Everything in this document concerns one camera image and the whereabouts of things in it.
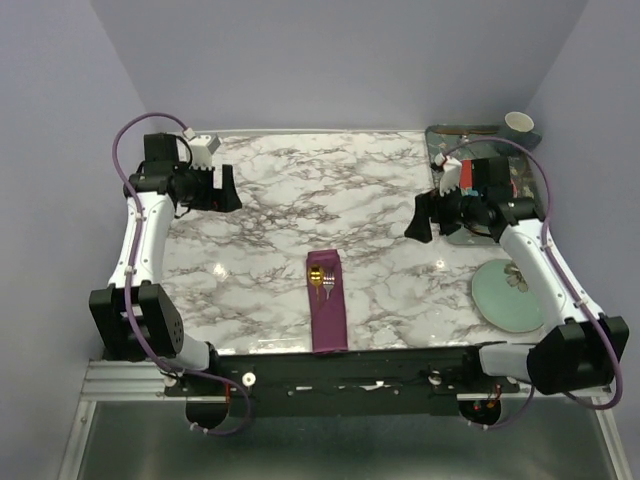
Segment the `gold spoon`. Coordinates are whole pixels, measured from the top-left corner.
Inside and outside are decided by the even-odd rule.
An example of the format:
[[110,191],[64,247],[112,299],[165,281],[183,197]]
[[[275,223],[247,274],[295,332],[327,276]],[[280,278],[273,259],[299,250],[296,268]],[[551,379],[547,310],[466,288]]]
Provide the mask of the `gold spoon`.
[[324,270],[320,265],[311,265],[309,267],[309,283],[316,287],[316,294],[318,295],[318,303],[320,303],[320,287],[324,280]]

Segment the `silver fork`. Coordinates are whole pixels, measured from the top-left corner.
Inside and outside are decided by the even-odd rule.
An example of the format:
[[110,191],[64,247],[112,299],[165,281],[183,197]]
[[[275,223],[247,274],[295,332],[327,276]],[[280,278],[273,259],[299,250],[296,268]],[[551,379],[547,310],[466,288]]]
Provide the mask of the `silver fork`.
[[324,279],[322,280],[322,286],[324,287],[324,291],[327,292],[327,298],[331,295],[331,290],[333,290],[333,286],[336,284],[336,277],[333,274],[333,271],[325,271]]

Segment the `wall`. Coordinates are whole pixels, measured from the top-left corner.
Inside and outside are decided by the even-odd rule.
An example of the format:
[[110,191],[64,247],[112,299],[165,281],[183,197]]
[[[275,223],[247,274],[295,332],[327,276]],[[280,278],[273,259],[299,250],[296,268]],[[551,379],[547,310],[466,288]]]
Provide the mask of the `wall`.
[[124,231],[111,138],[144,108],[84,0],[2,2],[0,63],[1,476],[49,480]]
[[640,477],[638,18],[636,0],[591,0],[528,110],[545,135],[556,240],[595,299],[631,329],[616,418]]
[[423,128],[524,108],[586,0],[92,0],[142,101],[199,128]]

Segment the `marble countertop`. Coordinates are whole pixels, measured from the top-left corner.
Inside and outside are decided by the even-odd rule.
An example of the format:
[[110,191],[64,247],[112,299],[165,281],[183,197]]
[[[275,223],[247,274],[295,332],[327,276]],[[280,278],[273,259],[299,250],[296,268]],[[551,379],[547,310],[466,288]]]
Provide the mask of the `marble countertop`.
[[227,354],[311,351],[305,259],[336,248],[352,350],[538,340],[473,303],[471,277],[508,258],[500,247],[403,237],[433,184],[425,148],[418,132],[223,137],[214,162],[234,166],[243,209],[192,212],[165,248],[186,332]]

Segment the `cup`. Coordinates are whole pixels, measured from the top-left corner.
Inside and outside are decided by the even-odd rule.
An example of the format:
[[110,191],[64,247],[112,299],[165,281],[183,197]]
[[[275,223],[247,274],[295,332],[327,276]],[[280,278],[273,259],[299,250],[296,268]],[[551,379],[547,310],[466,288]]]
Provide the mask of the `cup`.
[[[496,136],[511,140],[532,151],[542,141],[542,135],[533,129],[534,126],[532,118],[526,113],[509,112],[505,115],[504,123],[498,129]],[[520,150],[506,143],[498,143],[495,148],[501,155],[510,156],[520,153]]]

